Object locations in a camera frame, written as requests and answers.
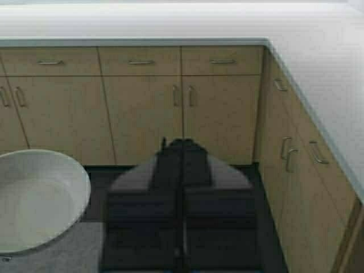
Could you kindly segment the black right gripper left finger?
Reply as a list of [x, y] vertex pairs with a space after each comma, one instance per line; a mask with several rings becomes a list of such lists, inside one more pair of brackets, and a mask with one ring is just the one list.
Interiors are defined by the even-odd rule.
[[107, 190], [102, 272], [177, 271], [182, 148], [182, 139], [163, 143]]

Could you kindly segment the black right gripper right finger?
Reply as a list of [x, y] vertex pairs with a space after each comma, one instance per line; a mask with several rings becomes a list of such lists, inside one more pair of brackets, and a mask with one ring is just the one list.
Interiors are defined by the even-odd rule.
[[190, 272], [259, 272], [254, 187], [242, 173], [183, 141], [184, 254]]

